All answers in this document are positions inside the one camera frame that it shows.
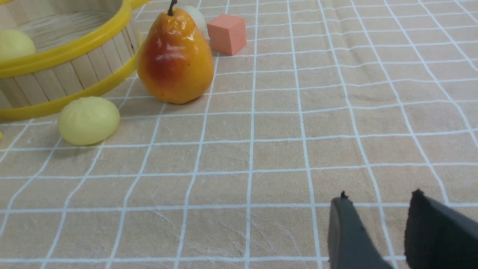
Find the beige tablecloth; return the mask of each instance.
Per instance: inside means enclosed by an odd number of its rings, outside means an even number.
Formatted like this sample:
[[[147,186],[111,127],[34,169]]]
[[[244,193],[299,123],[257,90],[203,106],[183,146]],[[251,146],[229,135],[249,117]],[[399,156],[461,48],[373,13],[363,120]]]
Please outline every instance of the beige tablecloth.
[[[247,23],[207,95],[165,105],[134,75],[92,147],[1,123],[0,268],[328,268],[342,190],[395,268],[416,188],[478,219],[478,1],[179,4]]]

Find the wooden slat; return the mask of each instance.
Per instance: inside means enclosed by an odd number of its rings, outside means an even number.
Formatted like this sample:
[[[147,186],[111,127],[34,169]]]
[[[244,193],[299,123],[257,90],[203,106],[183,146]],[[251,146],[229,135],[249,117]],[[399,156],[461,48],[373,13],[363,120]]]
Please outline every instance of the wooden slat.
[[[0,29],[10,29],[17,26],[17,23],[10,15],[7,5],[0,5]]]
[[[0,90],[14,108],[30,106],[18,83],[12,78],[0,79]]]
[[[131,44],[133,45],[133,52],[136,52],[140,42],[138,39],[138,31],[136,30],[136,26],[133,21],[130,21],[130,23],[126,25],[126,31],[128,32]]]
[[[123,33],[123,39],[126,42],[126,47],[128,48],[128,51],[130,52],[130,57],[133,57],[134,47],[131,42],[130,36],[128,35],[128,32],[126,31],[126,29],[123,29],[121,32]]]
[[[78,11],[74,0],[48,0],[55,14],[68,14]]]
[[[90,7],[90,10],[93,11],[102,11],[101,10],[101,5],[99,4],[98,0],[83,0],[88,3],[88,6]]]
[[[5,94],[3,94],[3,91],[0,90],[0,109],[9,108],[13,108],[13,106],[10,104]]]
[[[106,42],[101,48],[103,49],[111,73],[116,72],[123,66],[113,39]]]
[[[24,23],[30,22],[27,13],[23,9],[23,6],[18,1],[8,2],[5,4],[12,16],[13,20],[17,25],[22,25]]]
[[[76,8],[78,11],[89,11],[91,10],[88,2],[86,0],[70,0],[72,2],[75,2]]]
[[[15,0],[19,2],[29,21],[35,21],[41,18],[55,15],[53,8],[48,1],[44,0]]]
[[[63,87],[52,69],[46,69],[33,74],[42,87],[48,100],[53,101],[66,97]]]
[[[48,98],[33,74],[18,76],[14,79],[31,105],[48,102]]]
[[[99,81],[111,76],[111,70],[109,69],[108,61],[106,60],[105,53],[101,47],[98,47],[88,53],[93,69],[99,79]]]
[[[113,41],[116,46],[116,50],[118,51],[119,58],[121,62],[125,65],[131,59],[131,45],[128,45],[124,39],[123,32],[120,32],[115,37],[113,37]]]
[[[71,64],[73,65],[75,73],[84,89],[87,89],[99,82],[88,55],[83,55],[72,60]]]
[[[73,95],[83,90],[83,86],[71,62],[55,66],[52,70],[67,95]]]

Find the pear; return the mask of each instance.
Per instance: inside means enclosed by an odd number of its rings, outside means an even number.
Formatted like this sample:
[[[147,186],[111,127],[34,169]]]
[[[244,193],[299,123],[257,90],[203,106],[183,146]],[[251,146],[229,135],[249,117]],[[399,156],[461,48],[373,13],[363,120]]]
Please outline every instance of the pear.
[[[187,11],[162,12],[138,52],[137,71],[145,88],[157,99],[185,104],[211,86],[214,60],[211,48]]]

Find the basket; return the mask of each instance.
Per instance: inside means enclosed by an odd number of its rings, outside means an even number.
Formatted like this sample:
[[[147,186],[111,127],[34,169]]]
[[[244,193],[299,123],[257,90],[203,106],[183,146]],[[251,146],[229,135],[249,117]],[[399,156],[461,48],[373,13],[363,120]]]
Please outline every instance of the basket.
[[[0,62],[0,120],[59,113],[101,96],[136,68],[132,9],[149,0],[0,0],[0,29],[29,35],[36,54]]]

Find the cube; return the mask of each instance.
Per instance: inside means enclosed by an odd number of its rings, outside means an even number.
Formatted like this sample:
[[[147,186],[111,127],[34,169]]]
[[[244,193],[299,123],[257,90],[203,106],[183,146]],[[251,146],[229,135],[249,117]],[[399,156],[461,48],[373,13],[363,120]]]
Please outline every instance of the cube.
[[[211,49],[234,55],[247,44],[246,21],[239,16],[221,14],[207,24]]]

